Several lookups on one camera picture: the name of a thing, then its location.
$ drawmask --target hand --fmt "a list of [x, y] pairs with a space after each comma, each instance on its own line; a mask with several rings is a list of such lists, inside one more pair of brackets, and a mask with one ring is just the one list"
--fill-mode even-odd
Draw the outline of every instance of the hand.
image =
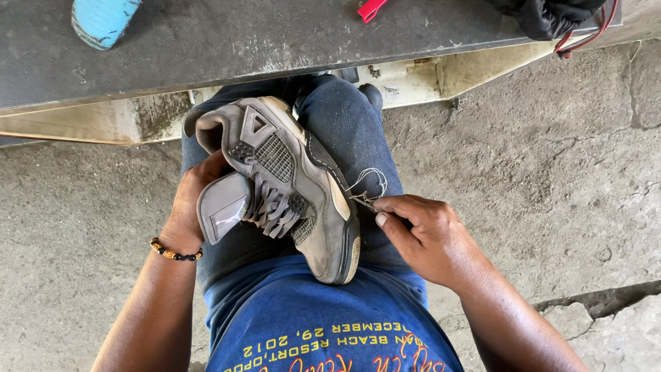
[[[413, 271], [455, 292], [493, 270], [457, 213], [447, 203], [416, 195], [384, 197], [374, 202], [384, 212], [377, 224]], [[391, 213], [407, 218], [407, 230]]]
[[202, 163], [186, 170], [176, 188], [172, 212], [168, 217], [159, 243], [181, 254], [195, 254], [204, 242], [198, 222], [198, 199], [202, 190], [220, 178], [222, 169], [228, 167], [222, 151], [216, 151]]

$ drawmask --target concrete floor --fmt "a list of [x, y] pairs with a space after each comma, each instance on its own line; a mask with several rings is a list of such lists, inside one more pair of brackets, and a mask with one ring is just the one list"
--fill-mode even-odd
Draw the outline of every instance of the concrete floor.
[[[637, 46], [544, 60], [455, 112], [383, 113], [405, 191], [453, 205], [530, 303], [661, 279], [661, 42], [631, 61]], [[41, 142], [0, 160], [0, 370], [88, 370], [169, 213], [180, 144]], [[592, 368], [652, 370], [658, 293], [597, 319], [580, 304], [543, 313]], [[457, 297], [429, 295], [466, 369], [482, 370]], [[195, 371], [205, 313], [198, 293]]]

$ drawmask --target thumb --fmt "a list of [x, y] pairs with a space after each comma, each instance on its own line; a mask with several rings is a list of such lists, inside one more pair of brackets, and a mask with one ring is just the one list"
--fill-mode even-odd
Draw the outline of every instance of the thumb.
[[413, 236], [404, 224], [392, 214], [388, 212], [377, 214], [376, 224], [381, 227], [402, 257], [410, 257], [413, 250], [422, 247], [420, 240]]

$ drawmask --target mesh panel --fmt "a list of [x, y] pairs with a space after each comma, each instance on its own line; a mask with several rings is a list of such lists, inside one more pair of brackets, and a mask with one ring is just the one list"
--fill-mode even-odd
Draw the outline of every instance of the mesh panel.
[[272, 175], [282, 182], [289, 182], [292, 178], [293, 156], [287, 146], [271, 134], [254, 153], [255, 158]]
[[303, 241], [312, 233], [312, 229], [315, 227], [314, 218], [306, 218], [303, 220], [296, 230], [292, 230], [293, 242], [296, 245], [303, 243]]

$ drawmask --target workbench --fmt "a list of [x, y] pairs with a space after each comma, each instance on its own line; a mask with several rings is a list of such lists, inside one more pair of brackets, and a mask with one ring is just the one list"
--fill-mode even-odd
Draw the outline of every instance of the workbench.
[[531, 42], [481, 0], [390, 0], [368, 24], [359, 0], [152, 0], [99, 51], [71, 4], [0, 3], [0, 116]]

